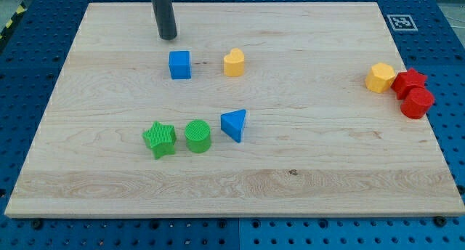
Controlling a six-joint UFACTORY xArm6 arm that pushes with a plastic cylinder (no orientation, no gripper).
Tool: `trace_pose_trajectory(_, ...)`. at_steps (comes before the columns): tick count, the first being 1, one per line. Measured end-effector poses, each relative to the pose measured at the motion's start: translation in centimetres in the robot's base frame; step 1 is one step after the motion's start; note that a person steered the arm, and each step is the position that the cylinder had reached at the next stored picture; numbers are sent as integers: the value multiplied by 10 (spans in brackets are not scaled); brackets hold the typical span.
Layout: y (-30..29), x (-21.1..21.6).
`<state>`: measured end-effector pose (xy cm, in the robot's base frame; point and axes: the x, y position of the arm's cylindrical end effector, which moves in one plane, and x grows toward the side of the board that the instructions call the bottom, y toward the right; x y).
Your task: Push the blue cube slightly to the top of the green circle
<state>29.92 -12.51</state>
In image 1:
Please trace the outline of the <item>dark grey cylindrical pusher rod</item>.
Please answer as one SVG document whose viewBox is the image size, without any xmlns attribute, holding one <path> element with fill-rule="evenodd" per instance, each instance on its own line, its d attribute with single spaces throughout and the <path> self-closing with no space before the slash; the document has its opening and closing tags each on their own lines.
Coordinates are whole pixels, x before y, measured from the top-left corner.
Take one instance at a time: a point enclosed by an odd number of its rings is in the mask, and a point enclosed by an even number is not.
<svg viewBox="0 0 465 250">
<path fill-rule="evenodd" d="M 177 37 L 172 0 L 151 0 L 158 34 L 163 40 L 172 40 Z"/>
</svg>

